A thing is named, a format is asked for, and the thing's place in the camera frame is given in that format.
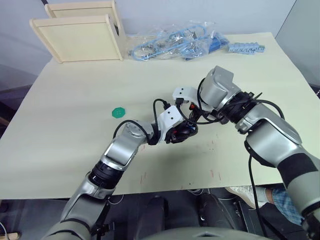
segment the white sneaker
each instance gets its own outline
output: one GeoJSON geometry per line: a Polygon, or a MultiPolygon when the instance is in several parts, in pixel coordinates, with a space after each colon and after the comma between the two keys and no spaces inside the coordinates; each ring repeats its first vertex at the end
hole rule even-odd
{"type": "MultiPolygon", "coordinates": [[[[252,189],[252,186],[230,186],[230,187],[226,187],[225,189],[229,193],[238,195],[251,208],[256,209],[254,191],[252,189]]],[[[261,208],[266,203],[267,203],[266,201],[258,201],[259,208],[261,208]]]]}

